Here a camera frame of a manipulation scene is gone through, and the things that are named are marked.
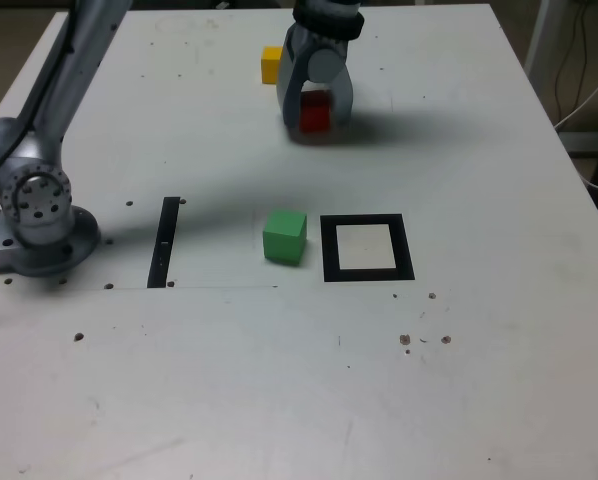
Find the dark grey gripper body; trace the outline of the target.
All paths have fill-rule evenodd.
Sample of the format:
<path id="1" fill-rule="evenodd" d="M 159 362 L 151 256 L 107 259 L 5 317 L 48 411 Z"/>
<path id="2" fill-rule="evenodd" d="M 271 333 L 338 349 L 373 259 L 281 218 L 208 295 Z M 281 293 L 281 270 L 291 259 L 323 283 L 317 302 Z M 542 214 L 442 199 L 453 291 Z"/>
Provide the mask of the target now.
<path id="1" fill-rule="evenodd" d="M 328 48 L 337 52 L 340 56 L 348 55 L 348 43 L 335 40 L 326 36 L 318 35 L 299 24 L 293 24 L 287 31 L 289 41 L 288 51 L 298 54 L 309 46 L 316 45 L 318 48 Z"/>

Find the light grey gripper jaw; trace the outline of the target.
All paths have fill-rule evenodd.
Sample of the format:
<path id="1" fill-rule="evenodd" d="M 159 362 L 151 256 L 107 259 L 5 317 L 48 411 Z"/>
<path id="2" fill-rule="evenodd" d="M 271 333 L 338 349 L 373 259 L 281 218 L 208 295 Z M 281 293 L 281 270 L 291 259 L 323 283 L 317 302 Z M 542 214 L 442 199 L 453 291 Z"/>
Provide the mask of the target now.
<path id="1" fill-rule="evenodd" d="M 329 96 L 331 117 L 337 126 L 347 125 L 353 107 L 353 85 L 346 58 L 333 48 L 311 45 L 307 60 L 308 80 Z"/>

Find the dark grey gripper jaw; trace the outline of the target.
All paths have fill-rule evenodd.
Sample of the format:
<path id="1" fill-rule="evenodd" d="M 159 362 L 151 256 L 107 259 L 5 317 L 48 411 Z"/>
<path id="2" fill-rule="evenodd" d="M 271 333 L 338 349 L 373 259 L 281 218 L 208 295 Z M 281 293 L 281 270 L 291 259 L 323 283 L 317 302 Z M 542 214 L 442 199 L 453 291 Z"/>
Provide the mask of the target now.
<path id="1" fill-rule="evenodd" d="M 307 80 L 307 60 L 296 54 L 291 44 L 286 42 L 279 64 L 276 92 L 283 123 L 289 130 L 299 126 L 301 92 Z"/>

